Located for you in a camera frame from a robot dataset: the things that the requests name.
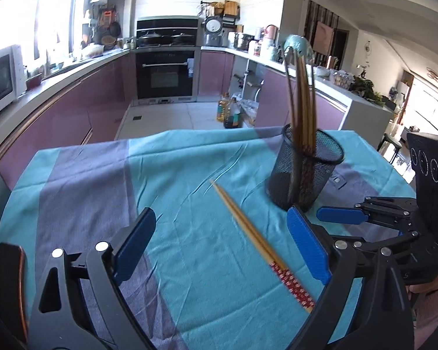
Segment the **kitchen window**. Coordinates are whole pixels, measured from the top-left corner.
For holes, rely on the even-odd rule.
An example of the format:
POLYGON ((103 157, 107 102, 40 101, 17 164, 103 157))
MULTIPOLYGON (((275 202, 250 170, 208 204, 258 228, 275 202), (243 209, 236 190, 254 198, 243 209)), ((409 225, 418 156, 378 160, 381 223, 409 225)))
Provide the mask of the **kitchen window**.
POLYGON ((18 45, 27 68, 80 51, 88 0, 0 0, 0 50, 18 45))

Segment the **black mesh utensil holder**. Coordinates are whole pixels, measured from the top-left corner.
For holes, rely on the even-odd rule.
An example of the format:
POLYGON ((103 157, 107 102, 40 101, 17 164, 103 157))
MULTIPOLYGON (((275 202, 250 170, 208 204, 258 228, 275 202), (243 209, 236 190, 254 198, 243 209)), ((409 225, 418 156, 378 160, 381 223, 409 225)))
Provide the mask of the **black mesh utensil holder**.
POLYGON ((294 146, 290 125, 282 128, 281 135, 281 147, 267 179, 267 196, 280 209, 288 210, 297 205, 306 212, 336 166, 344 160, 344 150, 334 137, 320 129, 315 152, 311 155, 294 146))

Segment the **teal purple tablecloth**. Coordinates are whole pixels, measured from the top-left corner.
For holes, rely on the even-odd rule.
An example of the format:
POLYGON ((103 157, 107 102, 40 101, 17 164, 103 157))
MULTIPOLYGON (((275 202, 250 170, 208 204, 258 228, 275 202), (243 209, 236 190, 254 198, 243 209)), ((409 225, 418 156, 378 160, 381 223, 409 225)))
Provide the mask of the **teal purple tablecloth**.
POLYGON ((313 298, 322 291, 286 213, 266 193, 281 129, 171 130, 37 152, 11 191, 0 243, 26 255, 31 307, 56 248, 111 241, 144 208, 157 227, 121 293, 159 349, 285 349, 307 313, 238 228, 218 194, 240 206, 313 298))

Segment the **green potted plant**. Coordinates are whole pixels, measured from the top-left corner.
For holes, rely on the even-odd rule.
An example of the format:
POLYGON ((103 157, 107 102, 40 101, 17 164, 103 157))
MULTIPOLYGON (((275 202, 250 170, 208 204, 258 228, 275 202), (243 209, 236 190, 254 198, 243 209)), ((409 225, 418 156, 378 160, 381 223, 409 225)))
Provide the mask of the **green potted plant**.
POLYGON ((373 90, 373 82, 369 79, 355 77, 349 86, 349 91, 369 101, 372 104, 383 106, 383 97, 379 92, 373 90))

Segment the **pink lower cabinets right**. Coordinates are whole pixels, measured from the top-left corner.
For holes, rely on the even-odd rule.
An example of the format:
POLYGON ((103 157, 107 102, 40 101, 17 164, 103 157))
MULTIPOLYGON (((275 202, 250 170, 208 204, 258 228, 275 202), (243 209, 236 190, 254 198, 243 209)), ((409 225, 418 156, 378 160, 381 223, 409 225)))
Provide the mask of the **pink lower cabinets right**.
POLYGON ((232 86, 233 65, 255 67, 251 80, 263 80, 258 94, 255 127, 282 127, 289 122, 289 97, 284 66, 230 48, 202 47, 199 60, 198 99, 219 99, 232 86))

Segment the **pink cabinets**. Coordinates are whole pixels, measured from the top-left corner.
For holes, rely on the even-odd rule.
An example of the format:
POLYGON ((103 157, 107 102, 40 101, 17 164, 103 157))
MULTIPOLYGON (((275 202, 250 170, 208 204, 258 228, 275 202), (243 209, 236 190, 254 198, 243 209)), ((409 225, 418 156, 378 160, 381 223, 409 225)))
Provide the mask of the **pink cabinets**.
POLYGON ((263 80, 258 94, 255 127, 282 127, 289 122, 289 97, 284 66, 230 48, 202 47, 199 60, 198 99, 219 99, 232 86, 233 65, 255 67, 251 80, 263 80))
POLYGON ((112 141, 137 96, 135 56, 122 51, 44 82, 0 113, 0 174, 14 188, 41 149, 112 141))

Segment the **dark sauce bottle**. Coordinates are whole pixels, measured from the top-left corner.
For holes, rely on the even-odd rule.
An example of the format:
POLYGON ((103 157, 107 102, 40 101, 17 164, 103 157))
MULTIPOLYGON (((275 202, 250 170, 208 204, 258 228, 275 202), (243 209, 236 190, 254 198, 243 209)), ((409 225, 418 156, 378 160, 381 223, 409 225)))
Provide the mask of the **dark sauce bottle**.
POLYGON ((236 97, 232 97, 225 106, 223 125, 225 129, 237 129, 242 127, 240 106, 237 103, 236 97))

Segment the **yellow cooking oil bottle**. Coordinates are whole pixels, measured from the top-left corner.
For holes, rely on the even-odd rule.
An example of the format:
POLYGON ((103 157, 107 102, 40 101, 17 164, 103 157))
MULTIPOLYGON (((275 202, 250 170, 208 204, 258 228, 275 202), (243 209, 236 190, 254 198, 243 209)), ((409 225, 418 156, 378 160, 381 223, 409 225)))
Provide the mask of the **yellow cooking oil bottle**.
POLYGON ((223 123, 225 118, 225 111, 227 106, 229 105, 229 100, 230 100, 230 96, 228 92, 224 93, 218 100, 218 109, 216 114, 216 120, 218 122, 223 123))

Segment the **teal desk fan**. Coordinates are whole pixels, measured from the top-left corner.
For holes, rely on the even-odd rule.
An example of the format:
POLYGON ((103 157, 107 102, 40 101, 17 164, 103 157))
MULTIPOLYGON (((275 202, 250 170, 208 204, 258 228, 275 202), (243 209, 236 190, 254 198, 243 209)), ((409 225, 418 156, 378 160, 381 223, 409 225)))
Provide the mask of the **teal desk fan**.
POLYGON ((304 56, 307 63, 314 62, 315 55, 312 46, 305 37, 296 34, 287 36, 283 46, 287 57, 289 57, 290 48, 293 48, 299 56, 304 56))

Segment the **pink electric kettle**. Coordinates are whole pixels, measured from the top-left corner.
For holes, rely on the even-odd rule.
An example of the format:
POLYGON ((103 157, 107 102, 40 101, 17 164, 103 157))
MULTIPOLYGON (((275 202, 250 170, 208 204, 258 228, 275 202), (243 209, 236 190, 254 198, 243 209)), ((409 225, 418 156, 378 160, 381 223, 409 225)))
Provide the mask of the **pink electric kettle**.
POLYGON ((267 25, 267 27, 264 29, 263 38, 265 40, 268 40, 270 43, 276 43, 276 40, 278 38, 278 30, 278 26, 274 24, 267 25))

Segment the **steel stock pot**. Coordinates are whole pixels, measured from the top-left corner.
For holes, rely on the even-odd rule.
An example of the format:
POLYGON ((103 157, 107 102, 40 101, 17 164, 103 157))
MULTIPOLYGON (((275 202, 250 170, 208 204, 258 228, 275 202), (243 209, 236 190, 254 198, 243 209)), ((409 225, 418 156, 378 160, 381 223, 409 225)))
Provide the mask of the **steel stock pot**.
POLYGON ((255 37, 253 37, 253 35, 236 32, 233 40, 233 47, 240 51, 248 51, 250 42, 254 39, 255 37))

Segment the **pink lower cabinets left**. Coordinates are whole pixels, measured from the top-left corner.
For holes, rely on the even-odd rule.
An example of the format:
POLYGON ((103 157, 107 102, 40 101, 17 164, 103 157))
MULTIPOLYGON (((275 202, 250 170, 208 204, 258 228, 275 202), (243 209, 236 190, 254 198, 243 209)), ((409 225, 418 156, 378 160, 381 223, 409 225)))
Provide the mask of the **pink lower cabinets left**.
POLYGON ((122 51, 44 82, 0 113, 0 174, 14 188, 41 149, 112 141, 137 96, 135 56, 122 51))

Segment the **black built-in oven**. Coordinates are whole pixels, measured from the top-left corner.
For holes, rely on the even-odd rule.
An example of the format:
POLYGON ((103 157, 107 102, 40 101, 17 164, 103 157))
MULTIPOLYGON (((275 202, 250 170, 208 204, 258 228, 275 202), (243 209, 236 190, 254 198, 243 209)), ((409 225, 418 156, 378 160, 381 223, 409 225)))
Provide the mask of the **black built-in oven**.
POLYGON ((197 96, 198 47, 144 48, 134 53, 138 100, 197 96))

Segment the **grey rice cooker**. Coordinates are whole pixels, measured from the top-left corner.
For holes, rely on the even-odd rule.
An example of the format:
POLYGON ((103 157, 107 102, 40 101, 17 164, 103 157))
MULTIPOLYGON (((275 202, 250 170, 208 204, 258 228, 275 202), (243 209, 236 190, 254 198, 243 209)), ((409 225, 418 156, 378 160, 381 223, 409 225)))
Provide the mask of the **grey rice cooker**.
POLYGON ((206 18, 204 24, 204 45, 209 47, 222 46, 223 22, 219 16, 206 18))

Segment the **wooden cutting board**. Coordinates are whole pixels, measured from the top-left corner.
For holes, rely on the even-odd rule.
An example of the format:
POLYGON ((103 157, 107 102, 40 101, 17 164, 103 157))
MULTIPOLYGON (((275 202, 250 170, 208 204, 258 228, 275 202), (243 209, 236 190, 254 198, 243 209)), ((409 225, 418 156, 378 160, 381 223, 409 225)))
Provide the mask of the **wooden cutting board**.
POLYGON ((224 15, 230 17, 237 17, 239 10, 239 4, 236 1, 225 0, 224 1, 224 15))

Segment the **black pan with lid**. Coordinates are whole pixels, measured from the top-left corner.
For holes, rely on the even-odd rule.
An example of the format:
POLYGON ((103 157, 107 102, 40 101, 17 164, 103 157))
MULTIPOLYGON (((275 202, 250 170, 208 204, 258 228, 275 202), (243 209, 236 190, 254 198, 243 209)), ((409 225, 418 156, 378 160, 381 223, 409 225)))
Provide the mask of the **black pan with lid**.
POLYGON ((171 37, 172 46, 195 46, 196 45, 196 35, 187 34, 185 32, 174 34, 171 37))

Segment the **black stove hood unit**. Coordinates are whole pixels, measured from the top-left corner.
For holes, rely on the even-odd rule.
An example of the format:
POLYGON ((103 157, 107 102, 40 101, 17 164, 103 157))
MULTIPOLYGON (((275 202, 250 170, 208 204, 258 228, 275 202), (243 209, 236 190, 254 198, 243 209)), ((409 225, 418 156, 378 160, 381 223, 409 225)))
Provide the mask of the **black stove hood unit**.
POLYGON ((196 35, 197 45, 199 28, 200 19, 196 16, 156 16, 140 18, 136 23, 136 43, 137 37, 141 33, 149 31, 162 35, 162 44, 160 46, 149 46, 144 48, 172 47, 171 37, 174 34, 185 32, 187 34, 196 35))

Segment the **white microwave oven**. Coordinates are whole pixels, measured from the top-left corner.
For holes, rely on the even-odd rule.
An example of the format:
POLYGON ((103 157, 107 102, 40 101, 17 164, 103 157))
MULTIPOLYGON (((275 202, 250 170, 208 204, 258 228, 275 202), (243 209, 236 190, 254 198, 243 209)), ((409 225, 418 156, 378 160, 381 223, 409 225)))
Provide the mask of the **white microwave oven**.
POLYGON ((0 112, 27 90, 19 45, 0 50, 0 112))

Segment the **black wok with lid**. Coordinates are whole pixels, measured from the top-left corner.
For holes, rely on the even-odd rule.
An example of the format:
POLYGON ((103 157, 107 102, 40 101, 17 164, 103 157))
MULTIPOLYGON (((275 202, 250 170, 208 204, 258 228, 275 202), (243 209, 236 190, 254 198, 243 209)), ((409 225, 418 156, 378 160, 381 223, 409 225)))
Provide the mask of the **black wok with lid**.
POLYGON ((137 47, 160 46, 162 44, 162 35, 155 32, 141 33, 137 37, 137 47))

